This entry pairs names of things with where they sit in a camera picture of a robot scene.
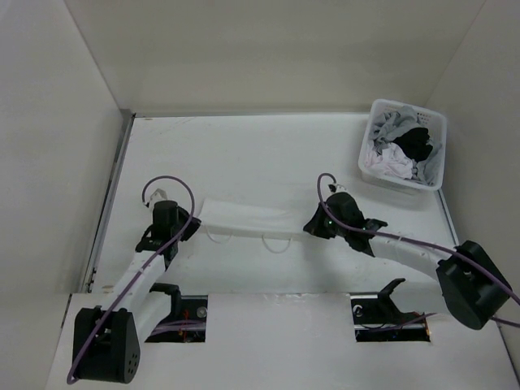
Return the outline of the white tank top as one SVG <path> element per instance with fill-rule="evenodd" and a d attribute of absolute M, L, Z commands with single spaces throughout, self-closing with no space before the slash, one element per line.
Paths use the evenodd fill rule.
<path fill-rule="evenodd" d="M 213 241 L 215 235 L 225 236 L 223 244 L 233 237 L 258 238 L 273 254 L 282 254 L 293 242 L 313 242 L 303 231 L 306 216 L 294 210 L 248 206 L 206 198 L 198 218 Z"/>

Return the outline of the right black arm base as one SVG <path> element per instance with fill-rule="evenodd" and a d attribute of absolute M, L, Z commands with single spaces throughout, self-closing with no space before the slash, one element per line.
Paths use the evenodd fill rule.
<path fill-rule="evenodd" d="M 378 292 L 350 296 L 354 336 L 359 343 L 430 342 L 427 315 L 402 312 L 393 302 L 394 290 L 405 278 L 392 280 Z"/>

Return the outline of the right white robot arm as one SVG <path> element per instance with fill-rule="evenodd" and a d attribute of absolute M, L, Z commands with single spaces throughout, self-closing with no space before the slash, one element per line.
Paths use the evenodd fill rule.
<path fill-rule="evenodd" d="M 448 313 L 470 329 L 480 330 L 490 320 L 519 327 L 496 316 L 509 299 L 519 296 L 481 245 L 467 240 L 453 249 L 445 248 L 386 232 L 387 226 L 382 220 L 365 218 L 353 197 L 342 192 L 321 201 L 303 231 L 326 240 L 339 236 L 359 253 L 398 262 L 429 276 L 440 286 Z"/>

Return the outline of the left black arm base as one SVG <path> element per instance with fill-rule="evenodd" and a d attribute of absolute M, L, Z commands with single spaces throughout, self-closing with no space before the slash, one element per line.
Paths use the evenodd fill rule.
<path fill-rule="evenodd" d="M 204 343 L 208 296 L 186 296 L 174 284 L 156 283 L 150 289 L 170 297 L 170 313 L 151 332 L 146 343 Z"/>

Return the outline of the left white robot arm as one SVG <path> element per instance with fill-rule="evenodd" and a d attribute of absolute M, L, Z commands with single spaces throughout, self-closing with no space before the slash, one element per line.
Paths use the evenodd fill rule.
<path fill-rule="evenodd" d="M 176 201 L 157 201 L 152 223 L 137 243 L 133 260 L 102 302 L 77 313 L 73 328 L 71 368 L 67 383 L 78 380 L 130 383 L 141 360 L 141 346 L 161 323 L 182 315 L 178 286 L 159 280 L 201 226 Z"/>

